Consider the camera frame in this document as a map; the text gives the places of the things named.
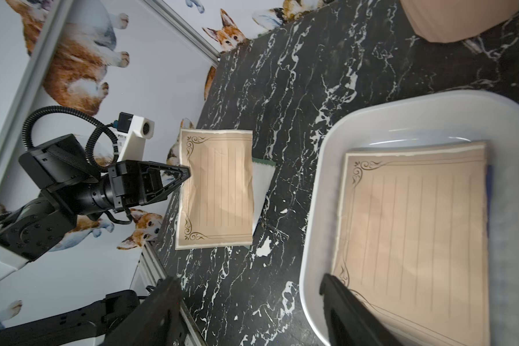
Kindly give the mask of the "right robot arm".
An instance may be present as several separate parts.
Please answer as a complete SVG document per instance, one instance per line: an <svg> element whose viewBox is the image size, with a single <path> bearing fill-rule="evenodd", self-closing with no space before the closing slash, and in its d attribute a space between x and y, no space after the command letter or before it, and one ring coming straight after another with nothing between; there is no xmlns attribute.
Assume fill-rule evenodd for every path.
<svg viewBox="0 0 519 346"><path fill-rule="evenodd" d="M334 275L324 275L330 345L399 345L397 337ZM149 296L125 290L53 317L0 327L0 345L204 345L187 315L177 280L159 280Z"/></svg>

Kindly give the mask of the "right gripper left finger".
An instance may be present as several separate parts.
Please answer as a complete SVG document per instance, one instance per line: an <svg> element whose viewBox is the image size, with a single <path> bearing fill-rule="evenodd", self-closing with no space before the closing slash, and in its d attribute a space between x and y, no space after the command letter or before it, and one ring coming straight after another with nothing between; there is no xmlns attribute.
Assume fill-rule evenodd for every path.
<svg viewBox="0 0 519 346"><path fill-rule="evenodd" d="M103 345L183 345L180 282L167 277L113 332Z"/></svg>

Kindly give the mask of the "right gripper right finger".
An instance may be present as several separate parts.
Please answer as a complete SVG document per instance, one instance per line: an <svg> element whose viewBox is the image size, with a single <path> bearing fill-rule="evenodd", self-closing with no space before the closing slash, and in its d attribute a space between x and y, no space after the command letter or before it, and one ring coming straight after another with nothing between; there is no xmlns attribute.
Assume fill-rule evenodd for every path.
<svg viewBox="0 0 519 346"><path fill-rule="evenodd" d="M401 344L334 275L324 275L319 294L331 345Z"/></svg>

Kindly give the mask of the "green bordered white paper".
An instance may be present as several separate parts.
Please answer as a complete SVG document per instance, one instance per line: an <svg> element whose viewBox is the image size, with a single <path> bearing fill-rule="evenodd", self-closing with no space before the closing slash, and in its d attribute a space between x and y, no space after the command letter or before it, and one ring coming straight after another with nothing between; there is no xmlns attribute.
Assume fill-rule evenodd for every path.
<svg viewBox="0 0 519 346"><path fill-rule="evenodd" d="M268 190L275 174L276 163L264 159L252 159L252 187L254 196L254 215L252 219L252 230L256 227L262 214Z"/></svg>

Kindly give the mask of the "white storage box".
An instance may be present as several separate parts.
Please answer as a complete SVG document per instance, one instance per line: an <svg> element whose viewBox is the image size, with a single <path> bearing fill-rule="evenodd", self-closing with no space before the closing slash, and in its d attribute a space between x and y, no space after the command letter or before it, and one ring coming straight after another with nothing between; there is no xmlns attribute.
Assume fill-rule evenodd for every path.
<svg viewBox="0 0 519 346"><path fill-rule="evenodd" d="M519 104L455 91L352 112L317 164L300 296L334 278L407 345L519 345Z"/></svg>

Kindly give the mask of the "tan lined stationery paper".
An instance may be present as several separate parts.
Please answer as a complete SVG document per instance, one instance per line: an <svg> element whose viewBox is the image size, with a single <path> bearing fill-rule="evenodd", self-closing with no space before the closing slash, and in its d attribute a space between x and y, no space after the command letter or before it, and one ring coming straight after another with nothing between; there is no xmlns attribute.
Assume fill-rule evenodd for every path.
<svg viewBox="0 0 519 346"><path fill-rule="evenodd" d="M249 246L253 238L252 131L180 131L180 193L175 248Z"/></svg>

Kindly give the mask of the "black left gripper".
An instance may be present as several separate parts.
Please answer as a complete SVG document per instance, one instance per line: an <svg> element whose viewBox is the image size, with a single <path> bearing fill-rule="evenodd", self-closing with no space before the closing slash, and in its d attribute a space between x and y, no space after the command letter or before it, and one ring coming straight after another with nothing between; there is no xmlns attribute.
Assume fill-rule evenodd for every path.
<svg viewBox="0 0 519 346"><path fill-rule="evenodd" d="M19 158L53 213L100 216L167 200L191 177L190 168L125 160L100 171L73 134L32 146Z"/></svg>

